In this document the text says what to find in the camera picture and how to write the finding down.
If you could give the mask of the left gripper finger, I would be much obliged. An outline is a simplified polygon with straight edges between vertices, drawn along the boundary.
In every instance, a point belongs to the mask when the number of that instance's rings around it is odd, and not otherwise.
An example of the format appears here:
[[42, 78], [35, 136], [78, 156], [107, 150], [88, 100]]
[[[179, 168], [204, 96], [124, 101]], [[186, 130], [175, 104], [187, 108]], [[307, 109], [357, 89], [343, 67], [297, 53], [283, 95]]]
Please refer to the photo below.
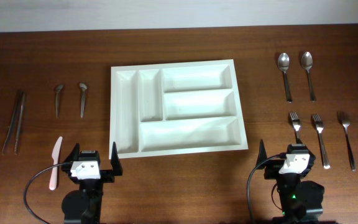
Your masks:
[[71, 153], [69, 153], [69, 155], [66, 157], [66, 159], [64, 160], [64, 162], [74, 162], [78, 160], [80, 154], [80, 144], [76, 143], [73, 150], [71, 151]]
[[112, 165], [113, 174], [123, 174], [123, 169], [117, 154], [117, 146], [115, 142], [113, 142], [112, 144], [110, 161]]

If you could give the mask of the steel spoon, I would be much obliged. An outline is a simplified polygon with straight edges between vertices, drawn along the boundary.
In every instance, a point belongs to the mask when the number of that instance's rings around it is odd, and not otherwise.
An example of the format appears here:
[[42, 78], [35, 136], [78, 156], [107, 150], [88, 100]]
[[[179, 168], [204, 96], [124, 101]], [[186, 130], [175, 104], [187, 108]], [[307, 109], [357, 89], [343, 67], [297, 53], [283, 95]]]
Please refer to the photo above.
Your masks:
[[305, 52], [301, 57], [301, 66], [306, 70], [306, 74], [308, 77], [308, 86], [310, 91], [310, 99], [311, 101], [316, 101], [316, 96], [313, 90], [313, 84], [311, 80], [310, 70], [313, 66], [313, 58], [309, 52]]
[[291, 97], [290, 86], [287, 78], [287, 70], [289, 69], [290, 58], [287, 53], [281, 53], [279, 55], [277, 65], [278, 68], [283, 72], [286, 99], [289, 103], [291, 103], [292, 97]]

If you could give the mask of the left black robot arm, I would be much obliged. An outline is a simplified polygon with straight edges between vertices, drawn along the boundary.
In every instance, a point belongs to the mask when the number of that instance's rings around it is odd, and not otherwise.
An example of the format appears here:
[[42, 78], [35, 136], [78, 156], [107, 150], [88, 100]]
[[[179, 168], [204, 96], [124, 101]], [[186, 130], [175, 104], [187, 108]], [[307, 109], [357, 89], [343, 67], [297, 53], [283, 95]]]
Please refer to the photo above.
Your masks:
[[112, 168], [101, 170], [100, 163], [98, 151], [80, 151], [79, 144], [64, 160], [62, 171], [79, 185], [78, 190], [69, 192], [62, 201], [64, 223], [100, 222], [103, 185], [113, 183], [115, 177], [123, 173], [115, 144], [110, 157]]

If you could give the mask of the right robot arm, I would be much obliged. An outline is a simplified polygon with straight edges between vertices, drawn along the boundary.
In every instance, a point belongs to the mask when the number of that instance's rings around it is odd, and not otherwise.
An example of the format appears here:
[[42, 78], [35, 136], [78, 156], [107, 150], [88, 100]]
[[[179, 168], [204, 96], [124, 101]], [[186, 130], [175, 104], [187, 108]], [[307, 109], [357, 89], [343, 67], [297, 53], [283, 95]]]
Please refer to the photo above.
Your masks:
[[256, 166], [264, 170], [264, 179], [276, 181], [281, 203], [282, 216], [272, 218], [272, 223], [318, 223], [323, 213], [324, 187], [303, 180], [315, 159], [302, 143], [288, 145], [287, 151], [277, 157], [267, 157], [264, 142], [260, 142]]

